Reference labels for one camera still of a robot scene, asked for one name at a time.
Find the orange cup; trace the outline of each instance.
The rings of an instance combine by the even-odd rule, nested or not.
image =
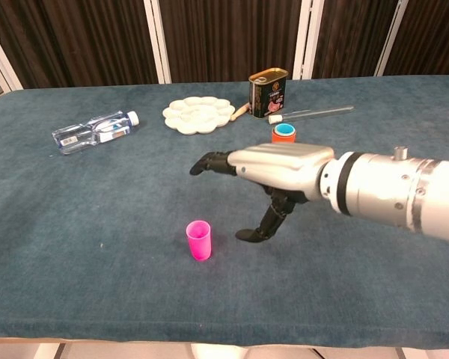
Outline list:
[[[280,123],[271,132],[271,142],[294,142],[296,140],[296,129],[289,123]]]

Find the tin can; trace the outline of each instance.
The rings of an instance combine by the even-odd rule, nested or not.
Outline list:
[[[265,117],[283,108],[287,71],[278,67],[249,76],[249,113]]]

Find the wooden stick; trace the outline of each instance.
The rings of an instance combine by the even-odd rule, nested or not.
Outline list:
[[[249,110],[249,102],[247,102],[246,104],[244,104],[243,106],[241,106],[240,108],[238,108],[236,110],[236,112],[234,114],[231,115],[230,120],[231,121],[235,121],[235,119],[237,119],[239,116],[241,116],[242,114],[248,112]]]

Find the robotic arm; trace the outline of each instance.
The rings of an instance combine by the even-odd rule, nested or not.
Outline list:
[[[271,238],[297,203],[329,200],[339,213],[367,218],[449,240],[449,162],[348,152],[335,158],[330,147],[261,144],[228,153],[207,153],[191,175],[215,171],[261,185],[271,204],[260,226],[240,230],[238,239]]]

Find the pink cup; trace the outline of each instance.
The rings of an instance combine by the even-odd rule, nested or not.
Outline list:
[[[207,260],[211,255],[211,226],[205,221],[193,221],[186,227],[189,249],[196,260]]]

